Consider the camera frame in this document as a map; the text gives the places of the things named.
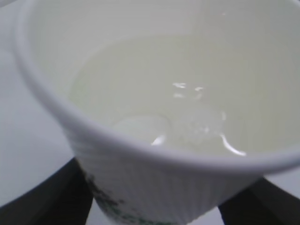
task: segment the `white paper cup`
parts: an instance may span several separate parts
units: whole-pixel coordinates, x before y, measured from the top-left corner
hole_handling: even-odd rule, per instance
[[[299,6],[296,0],[27,0],[15,56],[28,87],[64,129],[107,215],[125,224],[186,224],[264,174],[300,164],[298,146],[224,158],[128,140],[66,100],[76,71],[95,49],[138,36],[188,34],[199,19],[199,35],[240,47],[263,46],[271,30],[299,75]]]

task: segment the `liquid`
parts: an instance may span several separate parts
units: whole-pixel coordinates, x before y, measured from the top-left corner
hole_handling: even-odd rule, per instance
[[[99,123],[153,146],[244,157],[294,141],[278,132],[287,116],[273,101],[281,84],[262,78],[270,71],[259,60],[192,36],[136,38],[91,57],[69,98]]]

